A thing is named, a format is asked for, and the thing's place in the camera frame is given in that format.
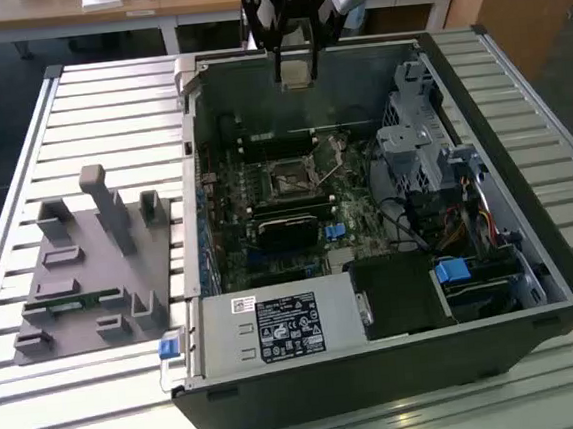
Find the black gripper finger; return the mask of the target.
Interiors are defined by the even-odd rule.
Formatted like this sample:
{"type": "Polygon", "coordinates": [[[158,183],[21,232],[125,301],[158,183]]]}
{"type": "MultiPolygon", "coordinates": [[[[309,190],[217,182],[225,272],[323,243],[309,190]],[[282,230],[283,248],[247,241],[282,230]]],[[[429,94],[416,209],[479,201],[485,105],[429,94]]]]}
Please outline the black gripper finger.
{"type": "Polygon", "coordinates": [[[281,83],[283,19],[272,0],[241,0],[253,42],[274,58],[274,78],[281,83]]]}
{"type": "Polygon", "coordinates": [[[315,5],[309,14],[311,30],[311,72],[312,80],[318,77],[318,59],[320,51],[339,41],[345,17],[335,8],[332,0],[324,0],[315,5]]]}

